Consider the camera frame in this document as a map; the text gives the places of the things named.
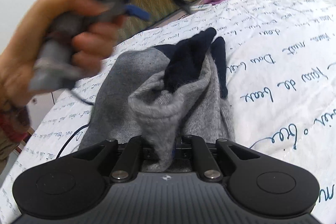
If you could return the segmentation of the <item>person's left hand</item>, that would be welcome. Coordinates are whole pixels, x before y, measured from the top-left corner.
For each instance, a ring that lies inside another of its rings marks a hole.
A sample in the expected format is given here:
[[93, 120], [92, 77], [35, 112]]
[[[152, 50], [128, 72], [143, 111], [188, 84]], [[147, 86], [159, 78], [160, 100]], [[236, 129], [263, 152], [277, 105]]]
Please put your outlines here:
[[83, 31], [82, 18], [109, 7], [98, 0], [37, 0], [1, 53], [1, 109], [22, 108], [64, 80], [92, 77], [116, 45], [125, 16]]

